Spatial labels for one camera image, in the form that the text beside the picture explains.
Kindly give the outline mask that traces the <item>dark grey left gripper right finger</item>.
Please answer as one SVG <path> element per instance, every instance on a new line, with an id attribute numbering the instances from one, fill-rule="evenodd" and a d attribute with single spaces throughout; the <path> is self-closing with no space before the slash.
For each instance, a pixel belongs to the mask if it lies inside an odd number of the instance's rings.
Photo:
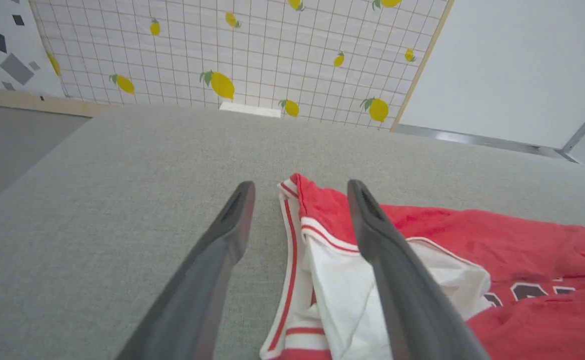
<path id="1" fill-rule="evenodd" d="M 489 354 L 368 187 L 347 183 L 359 252 L 374 271 L 394 360 L 487 360 Z"/>

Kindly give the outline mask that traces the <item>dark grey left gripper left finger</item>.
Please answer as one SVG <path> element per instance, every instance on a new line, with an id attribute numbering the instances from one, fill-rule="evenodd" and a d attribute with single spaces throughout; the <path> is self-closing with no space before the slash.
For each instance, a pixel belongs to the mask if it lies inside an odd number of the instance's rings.
<path id="1" fill-rule="evenodd" d="M 119 360 L 211 360 L 227 287 L 245 254 L 256 199 L 241 182 L 118 354 Z"/>

